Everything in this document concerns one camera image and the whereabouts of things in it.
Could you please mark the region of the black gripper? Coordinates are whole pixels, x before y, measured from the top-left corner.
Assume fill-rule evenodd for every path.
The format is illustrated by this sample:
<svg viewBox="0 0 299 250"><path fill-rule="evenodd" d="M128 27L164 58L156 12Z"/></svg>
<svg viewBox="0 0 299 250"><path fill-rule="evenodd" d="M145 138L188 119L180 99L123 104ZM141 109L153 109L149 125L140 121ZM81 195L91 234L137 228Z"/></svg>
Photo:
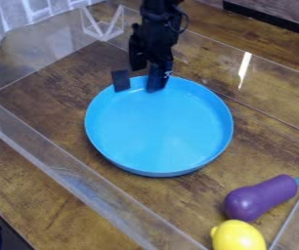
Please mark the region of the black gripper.
<svg viewBox="0 0 299 250"><path fill-rule="evenodd" d="M182 27L184 12L173 9L156 14L149 9L141 9L140 14L143 22L132 24L129 63L133 71L144 69L148 63L152 63L147 90L153 93L165 87L172 73L172 47L184 32Z"/></svg>

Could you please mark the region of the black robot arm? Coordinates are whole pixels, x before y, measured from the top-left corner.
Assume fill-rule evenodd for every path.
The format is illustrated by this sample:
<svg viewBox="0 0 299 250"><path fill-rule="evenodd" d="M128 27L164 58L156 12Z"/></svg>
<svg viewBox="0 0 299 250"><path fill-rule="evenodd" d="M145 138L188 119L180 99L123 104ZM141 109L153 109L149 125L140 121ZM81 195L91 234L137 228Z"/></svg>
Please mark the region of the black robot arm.
<svg viewBox="0 0 299 250"><path fill-rule="evenodd" d="M144 0L141 23L133 23L129 38L129 63L133 71L149 67L147 91L160 91L173 68L172 47L183 33L182 20L187 17L178 5L183 0Z"/></svg>

